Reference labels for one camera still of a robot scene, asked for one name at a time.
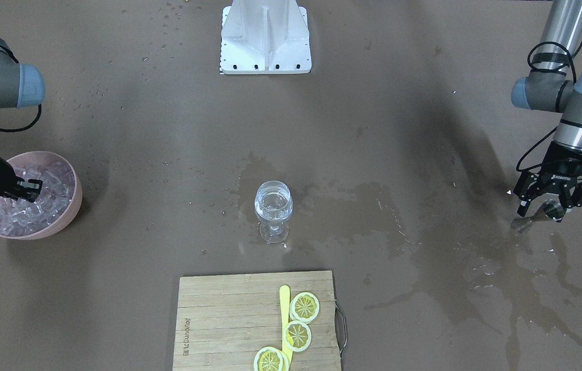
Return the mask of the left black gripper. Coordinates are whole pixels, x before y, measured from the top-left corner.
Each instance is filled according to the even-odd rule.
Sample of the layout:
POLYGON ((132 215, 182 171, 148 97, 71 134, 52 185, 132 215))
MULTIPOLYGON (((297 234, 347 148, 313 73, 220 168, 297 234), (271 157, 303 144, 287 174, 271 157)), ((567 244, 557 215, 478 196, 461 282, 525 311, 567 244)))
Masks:
POLYGON ((556 195, 553 220, 561 223, 564 217, 582 207, 582 179, 577 168, 582 157, 581 150, 551 143, 540 164, 517 169, 519 179, 513 193, 519 198, 517 214, 525 217, 531 202, 546 193, 556 195))

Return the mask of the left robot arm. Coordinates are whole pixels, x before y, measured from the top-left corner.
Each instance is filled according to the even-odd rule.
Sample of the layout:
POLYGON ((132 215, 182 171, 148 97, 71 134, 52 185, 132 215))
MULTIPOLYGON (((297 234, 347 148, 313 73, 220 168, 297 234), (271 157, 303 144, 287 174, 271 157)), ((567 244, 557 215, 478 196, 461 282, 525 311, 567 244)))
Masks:
POLYGON ((561 222, 582 206, 582 71, 574 58, 582 47, 582 1, 554 1, 541 40, 529 52, 529 74, 511 92, 515 107, 561 115, 546 134, 543 159, 534 166, 517 162, 519 198, 515 228, 540 221, 561 222))

